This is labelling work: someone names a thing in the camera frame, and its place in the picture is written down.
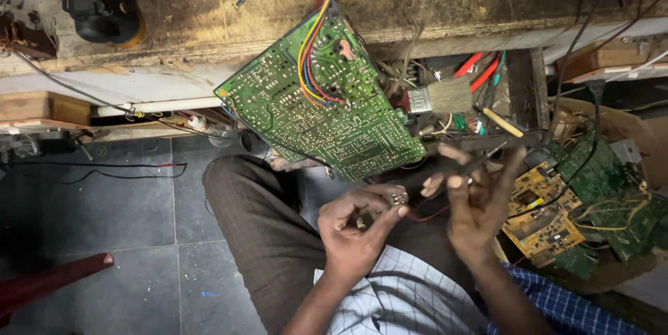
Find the brown trousers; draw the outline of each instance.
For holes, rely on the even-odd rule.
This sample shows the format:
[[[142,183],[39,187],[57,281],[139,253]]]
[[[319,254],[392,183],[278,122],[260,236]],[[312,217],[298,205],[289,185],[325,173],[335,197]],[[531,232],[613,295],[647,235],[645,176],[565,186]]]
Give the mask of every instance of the brown trousers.
[[[264,327],[281,333],[313,287],[314,270],[327,261],[320,235],[299,215],[296,180],[262,159],[237,155],[210,163],[202,183]],[[387,243],[475,296],[473,278],[447,238],[448,216],[403,219]]]

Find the blue checked shirt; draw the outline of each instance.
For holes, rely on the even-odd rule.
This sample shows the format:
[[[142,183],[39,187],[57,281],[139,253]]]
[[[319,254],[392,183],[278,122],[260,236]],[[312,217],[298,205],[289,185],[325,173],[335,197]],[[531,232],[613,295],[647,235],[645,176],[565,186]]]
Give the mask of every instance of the blue checked shirt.
[[[315,271],[314,283],[322,276]],[[535,273],[508,273],[558,334],[645,334]],[[497,334],[454,281],[411,254],[387,246],[368,278],[343,299],[330,335]]]

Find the green circuit board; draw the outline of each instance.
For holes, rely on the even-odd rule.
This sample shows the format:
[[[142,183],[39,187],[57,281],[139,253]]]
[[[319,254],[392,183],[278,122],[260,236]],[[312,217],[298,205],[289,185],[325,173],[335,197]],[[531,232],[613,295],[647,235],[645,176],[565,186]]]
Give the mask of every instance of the green circuit board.
[[[214,93],[268,139],[321,158],[347,181],[421,160],[426,150],[378,87],[368,53],[336,5],[316,35],[311,71],[322,91],[345,102],[323,108],[305,98],[297,56],[315,19],[306,18]],[[304,159],[267,142],[289,162]]]
[[[570,180],[578,167],[585,161],[591,150],[593,134],[580,138],[579,143],[567,151],[559,143],[550,143],[541,150],[558,161],[557,170],[564,180]],[[624,201],[642,198],[643,194],[615,155],[608,143],[602,138],[591,161],[582,169],[572,182],[572,190],[582,201],[583,208],[607,199]],[[629,219],[629,211],[618,203],[601,205],[597,213],[588,215],[591,223],[598,227],[624,227]],[[668,224],[668,204],[658,196],[639,210],[628,228],[622,231],[598,231],[613,248],[623,263],[628,263],[633,255],[644,255],[654,245],[661,245],[663,240],[657,232],[663,224]],[[571,273],[588,279],[597,267],[596,253],[581,247],[569,254],[559,254],[555,267],[564,268]]]

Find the yellow circuit board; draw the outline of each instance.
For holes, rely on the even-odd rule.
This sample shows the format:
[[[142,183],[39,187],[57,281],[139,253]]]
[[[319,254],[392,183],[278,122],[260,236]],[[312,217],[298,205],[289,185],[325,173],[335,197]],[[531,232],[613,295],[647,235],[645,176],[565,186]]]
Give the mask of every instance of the yellow circuit board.
[[[515,215],[551,201],[565,185],[547,162],[541,163],[515,180],[510,214]],[[585,240],[568,219],[568,213],[581,204],[569,189],[554,204],[509,219],[502,229],[535,266],[542,268],[552,263],[557,254]]]

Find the white checked shirt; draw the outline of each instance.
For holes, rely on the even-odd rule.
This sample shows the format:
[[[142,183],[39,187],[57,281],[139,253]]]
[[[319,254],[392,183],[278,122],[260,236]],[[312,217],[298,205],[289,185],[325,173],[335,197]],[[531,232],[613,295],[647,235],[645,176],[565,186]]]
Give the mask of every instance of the white checked shirt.
[[[322,274],[315,270],[313,283]],[[488,323],[462,287],[426,262],[387,246],[369,278],[343,299],[327,333],[485,334]]]

